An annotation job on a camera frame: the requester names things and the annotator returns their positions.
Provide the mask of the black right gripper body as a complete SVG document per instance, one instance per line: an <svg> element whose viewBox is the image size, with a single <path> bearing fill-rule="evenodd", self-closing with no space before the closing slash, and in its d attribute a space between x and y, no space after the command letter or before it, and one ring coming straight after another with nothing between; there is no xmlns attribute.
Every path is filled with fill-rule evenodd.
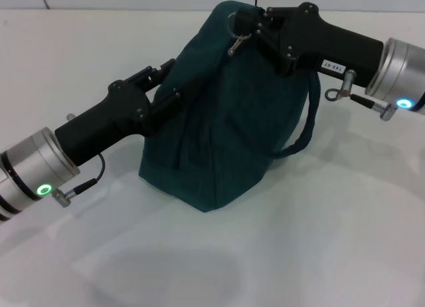
<svg viewBox="0 0 425 307"><path fill-rule="evenodd" d="M280 72L311 69L343 79L347 70L354 70L357 86L370 84L379 67L383 42L327 23L312 3L287 10L278 37Z"/></svg>

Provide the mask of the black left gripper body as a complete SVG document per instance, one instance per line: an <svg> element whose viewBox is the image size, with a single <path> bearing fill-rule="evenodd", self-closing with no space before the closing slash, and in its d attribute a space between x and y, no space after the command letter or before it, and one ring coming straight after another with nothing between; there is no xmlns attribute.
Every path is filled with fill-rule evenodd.
<svg viewBox="0 0 425 307"><path fill-rule="evenodd" d="M97 105L57 128L54 134L70 160L86 163L127 136L146 135L142 119L149 100L140 87L119 80Z"/></svg>

